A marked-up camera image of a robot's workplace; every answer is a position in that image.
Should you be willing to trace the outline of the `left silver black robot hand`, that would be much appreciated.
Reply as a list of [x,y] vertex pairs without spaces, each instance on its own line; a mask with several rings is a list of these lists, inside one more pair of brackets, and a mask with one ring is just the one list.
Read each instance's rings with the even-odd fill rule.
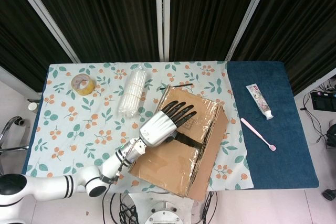
[[146,146],[157,147],[196,114],[194,105],[174,100],[142,125],[139,138]]

